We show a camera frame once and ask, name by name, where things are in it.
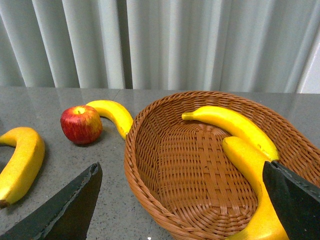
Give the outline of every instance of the white curtain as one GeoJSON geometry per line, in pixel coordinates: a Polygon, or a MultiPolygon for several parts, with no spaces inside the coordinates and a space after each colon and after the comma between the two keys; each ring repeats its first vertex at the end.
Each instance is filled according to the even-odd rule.
{"type": "Polygon", "coordinates": [[[320,93],[320,0],[0,0],[0,86],[320,93]]]}

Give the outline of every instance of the wicker basket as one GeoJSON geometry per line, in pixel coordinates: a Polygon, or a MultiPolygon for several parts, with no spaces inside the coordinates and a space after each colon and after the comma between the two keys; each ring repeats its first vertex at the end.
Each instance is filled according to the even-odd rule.
{"type": "Polygon", "coordinates": [[[131,190],[177,240],[222,240],[246,227],[257,209],[251,186],[222,151],[224,130],[181,114],[205,106],[235,110],[271,138],[279,162],[320,187],[320,151],[285,118],[254,101],[215,91],[159,99],[135,118],[125,141],[131,190]]]}

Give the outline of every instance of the fake banana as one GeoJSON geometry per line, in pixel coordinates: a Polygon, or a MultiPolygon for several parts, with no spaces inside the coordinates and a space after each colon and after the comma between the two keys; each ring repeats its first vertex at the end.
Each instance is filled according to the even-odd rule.
{"type": "Polygon", "coordinates": [[[270,161],[261,151],[245,140],[230,136],[222,141],[222,149],[228,159],[248,180],[258,198],[258,207],[250,222],[242,231],[227,240],[288,240],[263,182],[265,161],[270,161]]]}
{"type": "Polygon", "coordinates": [[[279,159],[277,148],[270,138],[254,122],[236,111],[220,106],[202,106],[193,112],[184,112],[182,119],[215,125],[246,140],[271,160],[279,159]]]}
{"type": "Polygon", "coordinates": [[[0,144],[15,147],[0,174],[0,208],[20,200],[34,182],[45,155],[45,143],[30,127],[16,127],[0,136],[0,144]]]}
{"type": "Polygon", "coordinates": [[[86,105],[95,108],[101,117],[110,119],[121,137],[126,139],[134,120],[124,106],[111,100],[95,100],[86,105]]]}

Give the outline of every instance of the fake apple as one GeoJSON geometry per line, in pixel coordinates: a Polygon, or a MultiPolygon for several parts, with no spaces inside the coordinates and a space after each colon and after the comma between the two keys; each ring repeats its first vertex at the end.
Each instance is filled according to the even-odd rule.
{"type": "Polygon", "coordinates": [[[71,142],[84,145],[93,143],[102,132],[99,113],[92,106],[73,106],[63,111],[61,128],[71,142]]]}

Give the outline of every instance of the granite countertop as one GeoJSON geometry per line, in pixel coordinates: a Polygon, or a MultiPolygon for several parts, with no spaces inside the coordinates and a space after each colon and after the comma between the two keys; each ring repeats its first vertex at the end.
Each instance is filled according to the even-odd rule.
{"type": "MultiPolygon", "coordinates": [[[[131,192],[124,173],[125,141],[114,124],[102,119],[103,132],[90,146],[76,146],[63,134],[62,112],[93,100],[114,100],[135,117],[144,107],[176,91],[86,89],[46,87],[0,87],[0,135],[28,126],[37,130],[46,144],[40,172],[27,195],[0,210],[0,234],[10,229],[61,190],[93,163],[100,162],[102,185],[87,233],[88,240],[170,240],[131,192]]],[[[273,109],[288,119],[316,147],[320,148],[318,125],[320,94],[233,92],[273,109]]],[[[0,171],[14,152],[1,146],[0,171]]]]}

